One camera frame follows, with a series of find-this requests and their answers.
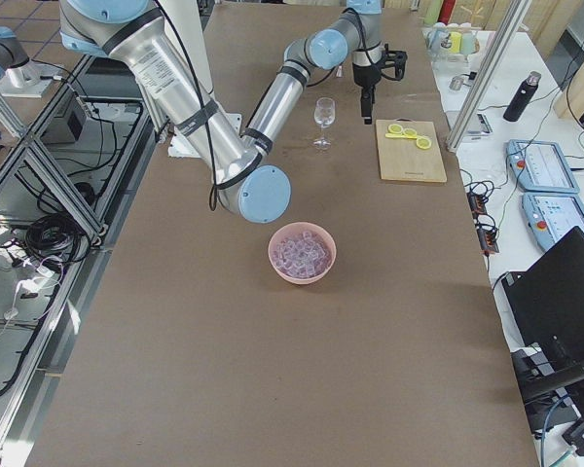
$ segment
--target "wine glass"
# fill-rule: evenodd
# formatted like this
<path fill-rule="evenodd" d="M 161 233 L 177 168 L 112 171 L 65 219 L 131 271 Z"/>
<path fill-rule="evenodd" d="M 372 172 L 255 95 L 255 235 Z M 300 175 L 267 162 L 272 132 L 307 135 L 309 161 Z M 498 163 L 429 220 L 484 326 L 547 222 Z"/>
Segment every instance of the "wine glass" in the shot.
<path fill-rule="evenodd" d="M 324 130 L 335 122 L 335 100 L 330 97 L 320 97 L 315 103 L 313 119 L 320 126 L 320 137 L 313 141 L 313 146 L 321 151 L 326 151 L 331 146 Z"/>

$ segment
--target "black monitor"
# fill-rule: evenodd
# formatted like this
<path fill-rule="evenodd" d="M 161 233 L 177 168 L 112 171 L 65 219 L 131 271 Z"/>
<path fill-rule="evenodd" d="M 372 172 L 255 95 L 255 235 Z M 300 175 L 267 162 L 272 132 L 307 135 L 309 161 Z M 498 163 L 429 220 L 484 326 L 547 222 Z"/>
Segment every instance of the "black monitor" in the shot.
<path fill-rule="evenodd" d="M 584 233 L 573 228 L 503 285 L 524 343 L 538 343 L 584 419 Z"/>

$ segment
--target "brown table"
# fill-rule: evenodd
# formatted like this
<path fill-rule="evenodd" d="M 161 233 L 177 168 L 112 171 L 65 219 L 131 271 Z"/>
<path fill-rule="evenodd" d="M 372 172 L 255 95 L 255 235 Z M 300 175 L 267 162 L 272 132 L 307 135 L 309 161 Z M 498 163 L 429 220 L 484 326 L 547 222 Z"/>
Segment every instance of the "brown table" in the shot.
<path fill-rule="evenodd" d="M 226 109 L 249 115 L 285 46 L 340 10 L 217 7 L 206 42 Z M 445 138 L 415 14 L 386 11 L 383 35 L 410 61 L 375 117 Z M 346 74 L 307 90 L 275 143 L 293 198 L 273 224 L 210 213 L 205 165 L 155 155 L 29 465 L 536 465 L 456 159 L 445 185 L 380 181 Z M 321 95 L 338 110 L 326 154 L 311 146 Z M 306 287 L 266 254 L 299 220 L 338 244 Z"/>

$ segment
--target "bowl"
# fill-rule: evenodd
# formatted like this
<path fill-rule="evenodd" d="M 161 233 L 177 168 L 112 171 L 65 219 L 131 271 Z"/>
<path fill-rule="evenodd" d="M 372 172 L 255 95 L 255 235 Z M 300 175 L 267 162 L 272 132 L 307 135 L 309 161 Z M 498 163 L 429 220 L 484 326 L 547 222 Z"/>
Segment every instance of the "bowl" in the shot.
<path fill-rule="evenodd" d="M 286 239 L 289 238 L 303 237 L 303 234 L 306 232 L 312 233 L 311 239 L 320 240 L 320 242 L 322 243 L 321 246 L 325 246 L 326 249 L 328 250 L 328 257 L 330 259 L 328 261 L 326 269 L 317 275 L 307 278 L 293 277 L 292 275 L 288 275 L 284 270 L 281 270 L 275 265 L 274 256 L 276 255 L 278 245 L 281 245 L 283 242 L 285 242 Z M 317 226 L 316 224 L 312 224 L 310 222 L 294 222 L 292 224 L 283 226 L 281 229 L 276 231 L 271 237 L 271 241 L 269 241 L 268 251 L 269 261 L 271 262 L 271 266 L 276 271 L 276 273 L 279 274 L 288 282 L 299 285 L 312 284 L 313 282 L 320 280 L 322 277 L 324 277 L 326 273 L 333 267 L 336 252 L 337 249 L 333 237 L 327 231 L 322 229 L 320 226 Z"/>

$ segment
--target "pink bowl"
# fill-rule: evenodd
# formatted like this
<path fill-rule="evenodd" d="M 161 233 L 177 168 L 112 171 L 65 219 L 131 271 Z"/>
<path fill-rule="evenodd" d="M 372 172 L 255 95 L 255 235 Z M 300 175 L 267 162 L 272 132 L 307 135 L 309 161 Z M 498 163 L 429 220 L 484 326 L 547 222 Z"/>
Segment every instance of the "pink bowl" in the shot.
<path fill-rule="evenodd" d="M 290 277 L 289 275 L 283 273 L 279 269 L 277 269 L 273 264 L 272 253 L 274 252 L 275 247 L 284 241 L 286 238 L 295 236 L 298 234 L 302 234 L 304 231 L 310 231 L 314 234 L 318 235 L 320 239 L 324 242 L 326 247 L 329 249 L 329 253 L 331 254 L 331 262 L 327 269 L 325 269 L 321 274 L 315 275 L 314 277 L 310 277 L 308 279 L 297 279 L 296 277 Z M 281 229 L 276 231 L 273 236 L 271 237 L 271 241 L 269 241 L 269 261 L 271 262 L 271 266 L 279 274 L 288 282 L 293 284 L 305 285 L 311 284 L 316 280 L 321 279 L 325 276 L 325 274 L 333 267 L 333 263 L 335 263 L 335 256 L 336 256 L 337 248 L 335 247 L 335 241 L 333 237 L 320 226 L 316 224 L 311 224 L 309 222 L 294 222 L 292 224 L 288 224 L 287 226 L 283 226 Z"/>

